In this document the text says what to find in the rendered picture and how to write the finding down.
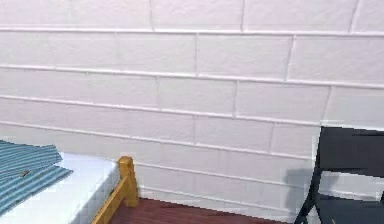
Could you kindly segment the black chair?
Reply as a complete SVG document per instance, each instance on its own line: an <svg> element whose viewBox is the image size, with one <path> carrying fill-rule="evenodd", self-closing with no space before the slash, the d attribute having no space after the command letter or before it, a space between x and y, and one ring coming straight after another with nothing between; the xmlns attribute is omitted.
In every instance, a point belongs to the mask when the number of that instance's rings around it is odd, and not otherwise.
<svg viewBox="0 0 384 224"><path fill-rule="evenodd" d="M309 192L293 223L309 224L315 208L320 224L384 224L384 191L379 201L321 194L324 171L384 179L384 131L321 127Z"/></svg>

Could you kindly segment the wooden bed with white mattress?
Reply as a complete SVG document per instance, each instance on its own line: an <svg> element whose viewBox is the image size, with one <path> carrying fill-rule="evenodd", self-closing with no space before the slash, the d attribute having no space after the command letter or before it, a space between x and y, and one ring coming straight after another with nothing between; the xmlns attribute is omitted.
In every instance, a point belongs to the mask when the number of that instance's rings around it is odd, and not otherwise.
<svg viewBox="0 0 384 224"><path fill-rule="evenodd" d="M138 205L133 159L116 161L62 153L61 161L24 168L12 177L0 168L0 224L108 224L120 204Z"/></svg>

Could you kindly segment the blue striped blanket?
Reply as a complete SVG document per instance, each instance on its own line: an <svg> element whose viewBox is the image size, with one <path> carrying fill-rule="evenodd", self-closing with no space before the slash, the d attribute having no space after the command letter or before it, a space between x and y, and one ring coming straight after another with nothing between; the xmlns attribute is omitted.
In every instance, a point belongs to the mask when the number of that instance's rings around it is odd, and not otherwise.
<svg viewBox="0 0 384 224"><path fill-rule="evenodd" d="M0 140L0 217L32 196L69 177L59 165L55 145L30 145Z"/></svg>

